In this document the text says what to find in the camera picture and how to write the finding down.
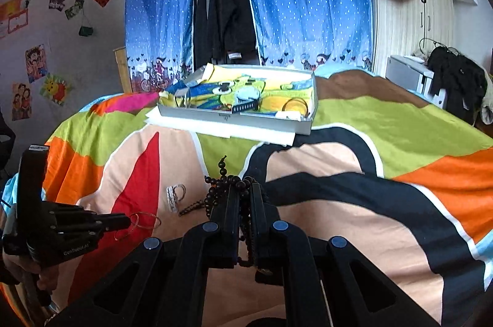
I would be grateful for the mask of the person's left hand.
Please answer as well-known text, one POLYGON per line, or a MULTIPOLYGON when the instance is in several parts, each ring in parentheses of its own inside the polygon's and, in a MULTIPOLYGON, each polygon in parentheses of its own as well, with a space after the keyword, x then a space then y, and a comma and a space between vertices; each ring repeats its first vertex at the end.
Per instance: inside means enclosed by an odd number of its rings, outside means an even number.
POLYGON ((52 303, 51 295, 58 287, 59 266, 43 268, 29 257, 7 254, 2 250, 1 283, 5 285, 30 284, 34 298, 48 309, 52 303))

